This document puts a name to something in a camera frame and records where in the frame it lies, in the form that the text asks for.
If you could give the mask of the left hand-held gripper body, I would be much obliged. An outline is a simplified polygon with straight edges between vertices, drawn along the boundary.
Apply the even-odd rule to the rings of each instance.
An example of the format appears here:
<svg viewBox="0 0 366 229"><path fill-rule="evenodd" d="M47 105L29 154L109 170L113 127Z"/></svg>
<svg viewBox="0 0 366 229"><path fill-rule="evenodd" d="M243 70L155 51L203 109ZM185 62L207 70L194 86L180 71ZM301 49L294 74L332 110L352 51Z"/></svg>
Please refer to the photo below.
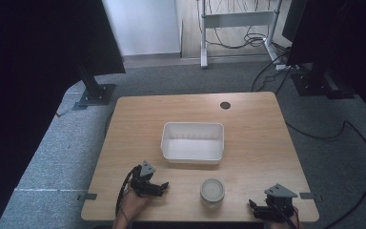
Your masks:
<svg viewBox="0 0 366 229"><path fill-rule="evenodd" d="M150 183L155 169L152 165L144 160L140 165L137 165L132 170L131 187L139 195L156 195L156 188Z"/></svg>

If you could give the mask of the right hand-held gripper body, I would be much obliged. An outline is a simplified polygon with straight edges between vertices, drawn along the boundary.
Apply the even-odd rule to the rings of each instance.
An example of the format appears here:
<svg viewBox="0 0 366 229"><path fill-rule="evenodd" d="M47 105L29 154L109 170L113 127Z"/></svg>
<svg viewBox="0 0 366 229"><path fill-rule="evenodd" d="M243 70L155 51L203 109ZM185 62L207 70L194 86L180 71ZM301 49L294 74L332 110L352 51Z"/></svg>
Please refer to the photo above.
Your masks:
<svg viewBox="0 0 366 229"><path fill-rule="evenodd" d="M267 195L268 220L284 222L294 215L293 199L297 198L296 193L279 183L268 188L264 193Z"/></svg>

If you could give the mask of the person's left hand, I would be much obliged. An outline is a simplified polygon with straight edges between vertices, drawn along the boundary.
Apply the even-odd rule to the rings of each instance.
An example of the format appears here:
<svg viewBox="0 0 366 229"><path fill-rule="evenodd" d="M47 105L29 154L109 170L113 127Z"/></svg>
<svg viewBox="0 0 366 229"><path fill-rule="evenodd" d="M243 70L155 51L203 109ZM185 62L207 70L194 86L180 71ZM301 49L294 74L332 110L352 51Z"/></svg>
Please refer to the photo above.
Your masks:
<svg viewBox="0 0 366 229"><path fill-rule="evenodd" d="M140 197L135 191L129 190L122 197L119 214L123 219L131 221L144 210L150 200L150 196Z"/></svg>

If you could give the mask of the person's right hand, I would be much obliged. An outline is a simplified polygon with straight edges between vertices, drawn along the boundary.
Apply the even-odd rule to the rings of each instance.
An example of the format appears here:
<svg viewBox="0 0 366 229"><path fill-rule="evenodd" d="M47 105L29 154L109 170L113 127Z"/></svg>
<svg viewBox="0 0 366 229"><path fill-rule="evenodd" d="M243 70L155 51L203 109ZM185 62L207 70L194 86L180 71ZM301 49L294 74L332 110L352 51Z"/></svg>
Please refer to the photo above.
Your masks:
<svg viewBox="0 0 366 229"><path fill-rule="evenodd" d="M291 216L290 221L292 222L291 224L288 222L274 221L267 221L266 224L270 229L305 229L304 225L299 221L297 214Z"/></svg>

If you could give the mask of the white plastic bin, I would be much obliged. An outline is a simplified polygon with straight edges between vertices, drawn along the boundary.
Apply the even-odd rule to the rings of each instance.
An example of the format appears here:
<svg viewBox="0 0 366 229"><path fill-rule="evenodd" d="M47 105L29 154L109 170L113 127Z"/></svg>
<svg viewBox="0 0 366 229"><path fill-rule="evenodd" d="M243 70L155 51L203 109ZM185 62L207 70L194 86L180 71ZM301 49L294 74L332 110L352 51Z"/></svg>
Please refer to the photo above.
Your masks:
<svg viewBox="0 0 366 229"><path fill-rule="evenodd" d="M224 126L215 122L168 122L160 149L170 163L218 164L225 150Z"/></svg>

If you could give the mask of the clear jar with grey lid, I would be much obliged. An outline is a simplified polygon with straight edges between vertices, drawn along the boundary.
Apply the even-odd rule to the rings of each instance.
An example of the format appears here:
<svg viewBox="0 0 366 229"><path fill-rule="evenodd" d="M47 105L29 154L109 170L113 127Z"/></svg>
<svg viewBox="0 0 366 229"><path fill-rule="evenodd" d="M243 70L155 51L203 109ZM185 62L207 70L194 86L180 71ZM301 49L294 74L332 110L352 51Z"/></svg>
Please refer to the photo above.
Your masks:
<svg viewBox="0 0 366 229"><path fill-rule="evenodd" d="M200 197L203 204L211 209L221 205L225 197L224 184L217 178L208 178L200 186Z"/></svg>

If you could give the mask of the black stand base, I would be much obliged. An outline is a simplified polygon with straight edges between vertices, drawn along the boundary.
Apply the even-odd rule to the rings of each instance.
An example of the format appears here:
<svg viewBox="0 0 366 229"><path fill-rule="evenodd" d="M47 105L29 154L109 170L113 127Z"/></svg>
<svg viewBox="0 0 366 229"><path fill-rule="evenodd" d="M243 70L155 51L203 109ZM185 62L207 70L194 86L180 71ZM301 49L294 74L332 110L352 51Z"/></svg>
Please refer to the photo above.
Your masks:
<svg viewBox="0 0 366 229"><path fill-rule="evenodd" d="M329 99L353 99L356 92L336 74L327 71L316 76L313 73L291 75L295 88L301 96L327 96Z"/></svg>

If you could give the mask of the white power strip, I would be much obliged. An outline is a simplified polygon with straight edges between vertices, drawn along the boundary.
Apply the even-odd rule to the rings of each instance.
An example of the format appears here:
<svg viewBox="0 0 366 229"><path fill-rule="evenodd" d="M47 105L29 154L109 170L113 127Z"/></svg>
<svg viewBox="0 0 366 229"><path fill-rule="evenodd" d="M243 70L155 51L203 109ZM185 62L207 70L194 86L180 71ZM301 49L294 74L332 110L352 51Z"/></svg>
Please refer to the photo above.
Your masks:
<svg viewBox="0 0 366 229"><path fill-rule="evenodd" d="M284 65L284 64L275 65L275 70L278 71L278 72L287 71L287 70L290 70L290 69L299 70L300 67L298 65L291 65L291 66L287 66L287 65Z"/></svg>

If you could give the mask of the black curtain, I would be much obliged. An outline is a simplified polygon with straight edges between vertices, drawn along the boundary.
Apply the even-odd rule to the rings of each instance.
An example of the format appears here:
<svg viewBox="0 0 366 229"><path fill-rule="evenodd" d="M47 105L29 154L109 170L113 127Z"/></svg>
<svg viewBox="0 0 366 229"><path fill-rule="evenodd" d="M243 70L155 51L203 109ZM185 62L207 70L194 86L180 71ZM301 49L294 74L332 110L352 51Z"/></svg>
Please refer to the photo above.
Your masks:
<svg viewBox="0 0 366 229"><path fill-rule="evenodd" d="M66 90L122 70L105 0L0 0L0 218Z"/></svg>

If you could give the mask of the black stand with base plate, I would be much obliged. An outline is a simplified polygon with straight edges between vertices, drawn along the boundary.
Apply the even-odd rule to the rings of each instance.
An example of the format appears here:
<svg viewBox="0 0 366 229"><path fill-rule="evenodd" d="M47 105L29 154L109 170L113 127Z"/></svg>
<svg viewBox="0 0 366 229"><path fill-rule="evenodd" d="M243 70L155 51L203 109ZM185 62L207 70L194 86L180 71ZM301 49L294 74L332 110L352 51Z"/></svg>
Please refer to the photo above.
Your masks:
<svg viewBox="0 0 366 229"><path fill-rule="evenodd" d="M107 106L112 98L116 88L115 84L99 84L95 78L90 75L79 59L74 61L78 75L85 85L85 91L82 93L79 101L72 109L74 111L86 110L89 106Z"/></svg>

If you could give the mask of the white metal desk frame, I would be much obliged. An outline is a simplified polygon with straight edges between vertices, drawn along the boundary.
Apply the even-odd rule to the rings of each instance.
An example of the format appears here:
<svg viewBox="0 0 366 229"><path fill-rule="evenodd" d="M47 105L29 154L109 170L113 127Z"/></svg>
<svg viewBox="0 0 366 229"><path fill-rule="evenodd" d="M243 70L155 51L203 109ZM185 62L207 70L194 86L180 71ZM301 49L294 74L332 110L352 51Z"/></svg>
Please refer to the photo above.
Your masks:
<svg viewBox="0 0 366 229"><path fill-rule="evenodd" d="M275 64L281 64L279 56L275 51L273 38L281 5L283 0L275 0L275 6L271 10L229 12L229 13L211 13L207 12L209 6L208 0L199 0L199 27L201 29L200 43L200 67L208 68L208 45L207 30L239 28L239 27L267 27L267 34L262 38L262 45L267 51L271 61Z"/></svg>

